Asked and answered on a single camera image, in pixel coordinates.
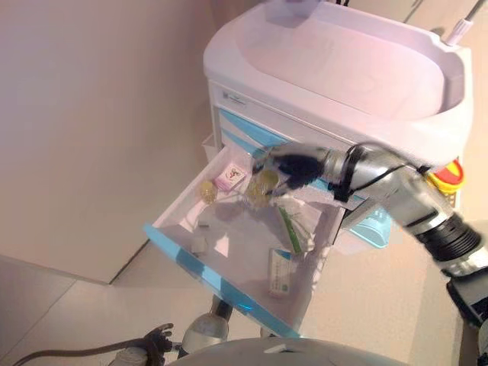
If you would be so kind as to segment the right robot hand dark palm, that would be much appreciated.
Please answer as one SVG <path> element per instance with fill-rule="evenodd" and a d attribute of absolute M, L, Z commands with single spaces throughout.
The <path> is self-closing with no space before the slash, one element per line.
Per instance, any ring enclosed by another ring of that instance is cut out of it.
<path fill-rule="evenodd" d="M 278 174 L 278 184 L 266 195 L 280 197 L 322 177 L 329 150 L 304 143 L 285 143 L 267 147 L 255 156 L 252 175 L 263 170 Z"/>

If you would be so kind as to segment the left robot hand dark palm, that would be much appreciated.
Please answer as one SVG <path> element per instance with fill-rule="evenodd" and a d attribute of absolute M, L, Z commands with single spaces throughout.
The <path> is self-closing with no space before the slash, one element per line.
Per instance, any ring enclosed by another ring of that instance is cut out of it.
<path fill-rule="evenodd" d="M 164 365 L 164 355 L 173 349 L 170 340 L 173 323 L 165 323 L 148 332 L 144 337 L 144 346 L 147 351 L 147 365 Z"/>

